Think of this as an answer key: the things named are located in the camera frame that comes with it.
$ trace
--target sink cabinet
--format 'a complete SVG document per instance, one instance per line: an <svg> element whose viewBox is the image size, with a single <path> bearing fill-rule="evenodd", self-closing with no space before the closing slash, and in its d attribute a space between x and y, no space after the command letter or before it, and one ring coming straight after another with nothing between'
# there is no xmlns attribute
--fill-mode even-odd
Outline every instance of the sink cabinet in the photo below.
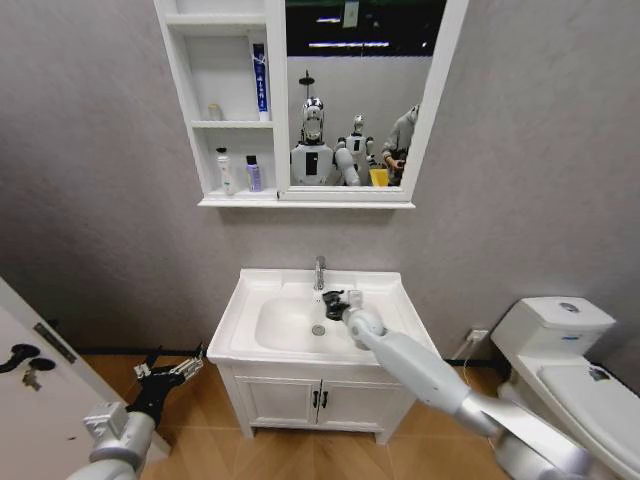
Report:
<svg viewBox="0 0 640 480"><path fill-rule="evenodd" d="M387 329L439 355L399 273L326 270L324 280L325 291L359 290ZM241 270L207 358L247 437L255 427L348 430L384 444L415 397L326 318L314 283L313 270Z"/></svg>
<svg viewBox="0 0 640 480"><path fill-rule="evenodd" d="M381 367L218 364L245 436L254 427L373 432L384 444L415 397Z"/></svg>

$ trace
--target wooden floor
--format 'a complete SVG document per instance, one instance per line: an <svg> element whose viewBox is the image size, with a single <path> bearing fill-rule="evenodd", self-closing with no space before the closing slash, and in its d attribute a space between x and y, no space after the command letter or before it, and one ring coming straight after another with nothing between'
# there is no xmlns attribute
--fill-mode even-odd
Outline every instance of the wooden floor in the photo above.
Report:
<svg viewBox="0 0 640 480"><path fill-rule="evenodd" d="M86 356L127 401L137 394L132 368L143 357ZM179 363L162 357L157 365ZM474 389L495 395L491 369L467 369ZM215 366L167 399L159 433L171 456L148 465L143 480L488 480L507 479L488 442L448 416L416 404L387 446L362 433L258 429L242 437Z"/></svg>

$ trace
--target cabinet door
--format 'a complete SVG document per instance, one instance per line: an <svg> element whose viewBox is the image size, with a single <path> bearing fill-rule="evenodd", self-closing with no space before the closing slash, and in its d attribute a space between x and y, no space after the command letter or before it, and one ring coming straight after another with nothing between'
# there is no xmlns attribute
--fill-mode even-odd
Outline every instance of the cabinet door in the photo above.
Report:
<svg viewBox="0 0 640 480"><path fill-rule="evenodd" d="M252 426L315 425L320 380L236 377Z"/></svg>
<svg viewBox="0 0 640 480"><path fill-rule="evenodd" d="M405 409L405 390L399 384L322 382L318 425L345 430L381 431Z"/></svg>

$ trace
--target gray wall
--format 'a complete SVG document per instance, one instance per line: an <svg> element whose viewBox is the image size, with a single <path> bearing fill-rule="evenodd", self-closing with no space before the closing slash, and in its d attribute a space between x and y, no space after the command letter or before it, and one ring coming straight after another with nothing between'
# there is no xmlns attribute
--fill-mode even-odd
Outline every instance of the gray wall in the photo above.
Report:
<svg viewBox="0 0 640 480"><path fill-rule="evenodd" d="M76 346L207 340L241 267L395 270L442 353L586 296L640 388L640 3L474 0L415 211L215 210L151 0L0 5L0 274Z"/></svg>

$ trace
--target white sink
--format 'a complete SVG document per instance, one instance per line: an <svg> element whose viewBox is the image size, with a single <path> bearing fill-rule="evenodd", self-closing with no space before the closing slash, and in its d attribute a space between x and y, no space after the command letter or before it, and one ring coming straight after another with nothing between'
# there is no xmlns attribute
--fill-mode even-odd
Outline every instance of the white sink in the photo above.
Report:
<svg viewBox="0 0 640 480"><path fill-rule="evenodd" d="M240 272L207 357L225 360L297 361L378 365L371 352L356 347L341 321L325 317L320 294L313 291L312 270ZM407 296L400 274L324 272L325 289L361 290L363 306L387 328L400 331L437 353Z"/></svg>

